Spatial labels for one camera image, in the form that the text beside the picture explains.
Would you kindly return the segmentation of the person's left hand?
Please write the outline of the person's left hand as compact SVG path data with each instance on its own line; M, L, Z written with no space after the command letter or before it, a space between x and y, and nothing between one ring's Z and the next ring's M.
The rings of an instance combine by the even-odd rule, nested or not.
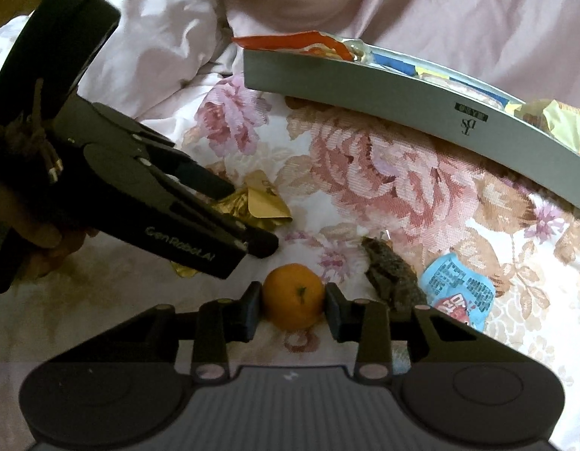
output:
M12 283L41 278L79 250L94 229L55 227L34 219L0 188L0 294Z

